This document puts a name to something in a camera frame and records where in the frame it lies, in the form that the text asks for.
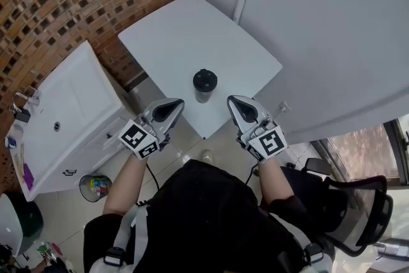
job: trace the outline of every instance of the brick wall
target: brick wall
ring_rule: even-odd
[[[7,110],[12,95],[30,94],[30,86],[36,88],[85,39],[125,86],[142,68],[118,33],[171,1],[0,0],[0,193],[19,188],[3,144],[13,122]]]

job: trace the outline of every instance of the mesh chair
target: mesh chair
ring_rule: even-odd
[[[308,159],[299,171],[283,167],[295,195],[337,248],[356,257],[385,232],[393,200],[387,195],[384,176],[354,182],[337,182],[309,171],[330,175],[331,166],[321,159]]]

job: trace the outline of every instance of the buckle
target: buckle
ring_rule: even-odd
[[[315,243],[307,245],[304,249],[304,253],[305,260],[310,264],[317,263],[324,258],[322,248]]]
[[[104,263],[110,266],[121,267],[125,257],[125,250],[119,247],[109,248],[105,257]]]

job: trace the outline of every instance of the cabinet door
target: cabinet door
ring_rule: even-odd
[[[114,140],[104,150],[96,143],[87,145],[70,162],[57,169],[47,179],[45,187],[41,189],[40,193],[63,191],[78,187],[84,175],[94,172],[122,148],[123,146],[119,140]]]
[[[118,136],[123,127],[127,124],[127,121],[123,118],[117,118],[114,120],[103,132],[101,132],[94,140],[96,148],[105,150],[118,140]]]

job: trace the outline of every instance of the strap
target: strap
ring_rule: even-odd
[[[131,223],[137,213],[137,207],[134,205],[121,220],[121,226],[116,235],[114,246],[110,248],[105,257],[104,263],[110,266],[121,267],[125,257],[125,250],[127,249],[130,238]]]
[[[148,211],[147,206],[138,207],[135,221],[135,253],[134,269],[141,261],[146,247],[148,246]]]
[[[329,255],[325,254],[321,247],[315,243],[312,243],[307,235],[301,231],[296,226],[290,224],[289,222],[281,219],[278,215],[269,213],[273,216],[280,224],[282,224],[298,241],[301,248],[304,250],[307,261],[310,265],[304,267],[301,271],[302,273],[308,272],[331,272],[332,270],[332,260]]]

